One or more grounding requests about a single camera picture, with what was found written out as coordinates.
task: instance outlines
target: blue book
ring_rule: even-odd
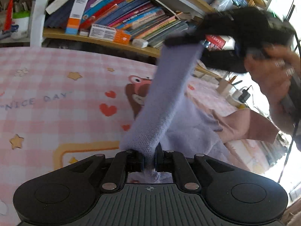
[[[140,6],[141,4],[143,4],[147,1],[148,0],[135,0],[135,1],[127,4],[123,8],[120,8],[120,9],[116,10],[114,13],[110,14],[108,17],[100,19],[99,21],[96,22],[96,24],[98,24],[98,25],[108,25],[111,22],[113,22],[115,19],[117,19],[118,17],[122,16],[123,14],[129,12],[133,8],[136,8],[136,7]]]
[[[83,15],[83,18],[85,18],[85,19],[82,19],[81,23],[83,23],[86,19],[90,18],[94,13],[96,13],[99,9],[101,9],[103,6],[107,5],[111,1],[113,1],[113,0],[102,0],[100,3],[98,3],[94,7],[91,7]]]
[[[57,11],[52,13],[49,18],[45,21],[44,26],[59,27],[60,24],[69,18],[73,3],[75,0],[67,1],[63,6],[61,6]]]
[[[146,16],[148,16],[148,15],[154,14],[154,13],[160,11],[160,10],[162,10],[162,8],[157,7],[157,8],[152,9],[151,11],[148,11],[148,12],[146,12],[146,13],[142,13],[142,14],[140,14],[140,15],[138,15],[138,16],[136,16],[136,17],[134,17],[134,18],[132,18],[132,19],[126,21],[126,22],[123,23],[122,25],[117,26],[116,29],[122,29],[124,26],[127,26],[127,25],[129,25],[129,24],[131,24],[131,23],[137,21],[138,19],[141,19],[141,18],[144,18],[144,17],[146,17]]]

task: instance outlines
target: pen holder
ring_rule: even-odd
[[[230,90],[232,89],[232,85],[225,79],[221,79],[219,82],[219,86],[216,91],[222,95],[223,97],[227,97],[229,95]]]

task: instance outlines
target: lavender knit cloth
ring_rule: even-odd
[[[196,153],[219,158],[220,149],[227,149],[214,132],[218,122],[184,96],[187,80],[203,51],[201,44],[164,46],[158,69],[150,85],[145,105],[130,130],[120,142],[122,150],[142,153],[146,169],[140,174],[144,182],[171,182],[171,176],[153,168],[155,149],[161,142],[163,150],[182,152],[186,157]]]

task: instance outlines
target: yellow star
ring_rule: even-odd
[[[75,81],[82,78],[82,76],[78,72],[69,72],[69,75],[67,77]]]
[[[78,162],[78,160],[76,160],[76,159],[74,158],[74,156],[72,156],[72,158],[70,159],[69,163],[70,163],[70,164],[73,164],[73,163],[75,163],[75,162]]]
[[[19,137],[18,134],[16,134],[12,139],[10,139],[10,143],[11,143],[11,148],[15,149],[15,148],[22,148],[22,142],[23,142],[24,138]]]

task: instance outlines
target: pink checkered tablecloth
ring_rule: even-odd
[[[125,87],[149,84],[155,70],[82,51],[0,49],[0,226],[19,223],[12,198],[22,183],[99,151],[107,157],[118,152],[134,121],[134,92]],[[235,111],[215,88],[196,78],[188,85],[209,108]]]

